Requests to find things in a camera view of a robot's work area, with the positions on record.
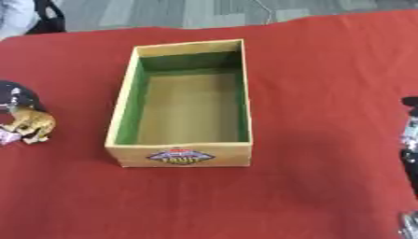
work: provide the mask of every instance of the red table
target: red table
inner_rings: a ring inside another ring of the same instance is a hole
[[[104,140],[132,47],[231,38],[246,44],[253,165],[118,167]],[[0,149],[2,239],[389,239],[418,209],[397,158],[418,11],[12,38],[0,78],[59,123],[46,144]]]

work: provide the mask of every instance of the cardboard box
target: cardboard box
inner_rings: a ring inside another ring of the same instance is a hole
[[[123,167],[248,166],[244,41],[135,47],[105,147]]]

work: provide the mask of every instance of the background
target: background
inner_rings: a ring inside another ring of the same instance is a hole
[[[417,0],[56,0],[69,31],[162,26],[210,28],[417,8]]]

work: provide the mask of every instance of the cable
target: cable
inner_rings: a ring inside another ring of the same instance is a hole
[[[269,16],[267,16],[267,20],[266,20],[266,22],[264,23],[264,24],[269,24],[269,23],[271,23],[272,22],[272,10],[270,9],[270,8],[268,8],[268,7],[266,7],[262,2],[261,2],[261,0],[254,0],[256,3],[258,3],[262,8],[264,8],[268,13],[269,13]]]

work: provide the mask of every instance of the tan toy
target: tan toy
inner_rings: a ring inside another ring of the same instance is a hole
[[[49,140],[48,134],[55,128],[56,121],[48,113],[36,111],[31,107],[14,105],[9,113],[15,119],[9,125],[0,125],[9,132],[17,132],[23,136],[26,144],[45,142]]]

